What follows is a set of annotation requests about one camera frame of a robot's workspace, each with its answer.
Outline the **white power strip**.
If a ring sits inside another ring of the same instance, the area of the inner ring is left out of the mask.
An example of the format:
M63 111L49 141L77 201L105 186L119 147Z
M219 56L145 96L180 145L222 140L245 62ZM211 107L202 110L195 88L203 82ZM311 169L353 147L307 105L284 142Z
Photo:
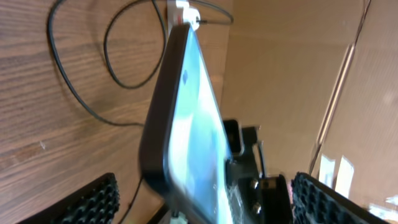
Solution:
M183 12L189 8L187 0L167 0L167 21L169 26L183 24Z

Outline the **transparent plastic sheet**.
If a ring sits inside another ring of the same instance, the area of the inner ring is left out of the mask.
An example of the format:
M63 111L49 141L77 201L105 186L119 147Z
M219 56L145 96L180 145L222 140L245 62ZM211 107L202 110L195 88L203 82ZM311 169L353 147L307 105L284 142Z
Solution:
M397 222L397 1L373 0L315 173L387 222Z

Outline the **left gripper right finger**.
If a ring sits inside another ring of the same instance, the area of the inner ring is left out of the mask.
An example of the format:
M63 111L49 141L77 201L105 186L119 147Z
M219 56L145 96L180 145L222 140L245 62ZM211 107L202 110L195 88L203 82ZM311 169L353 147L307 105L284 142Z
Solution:
M294 224L387 224L303 172L292 181Z

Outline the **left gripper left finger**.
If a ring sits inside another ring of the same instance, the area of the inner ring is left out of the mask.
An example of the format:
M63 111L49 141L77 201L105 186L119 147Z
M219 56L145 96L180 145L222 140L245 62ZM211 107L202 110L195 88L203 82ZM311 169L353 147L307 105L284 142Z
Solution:
M21 223L111 223L119 211L119 199L116 177L108 172Z

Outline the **Samsung Galaxy smartphone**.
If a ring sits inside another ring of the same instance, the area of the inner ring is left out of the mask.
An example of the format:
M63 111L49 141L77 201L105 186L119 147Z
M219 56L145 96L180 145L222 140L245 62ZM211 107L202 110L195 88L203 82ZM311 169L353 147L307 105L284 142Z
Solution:
M139 146L142 177L190 222L231 223L231 158L197 35L188 24L175 26Z

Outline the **white charger plug adapter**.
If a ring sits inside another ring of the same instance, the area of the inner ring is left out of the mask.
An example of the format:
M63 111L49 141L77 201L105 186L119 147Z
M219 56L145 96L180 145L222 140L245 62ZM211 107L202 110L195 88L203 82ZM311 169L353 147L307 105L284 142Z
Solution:
M200 26L200 12L195 7L183 7L177 16L177 24L190 24L192 29L196 31Z

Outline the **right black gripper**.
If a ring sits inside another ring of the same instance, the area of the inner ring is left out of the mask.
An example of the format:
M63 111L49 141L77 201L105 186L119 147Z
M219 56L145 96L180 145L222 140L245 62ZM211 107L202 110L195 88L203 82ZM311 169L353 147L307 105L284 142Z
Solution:
M234 223L293 223L283 175L268 176L258 126L224 120L233 157L226 161L228 200Z

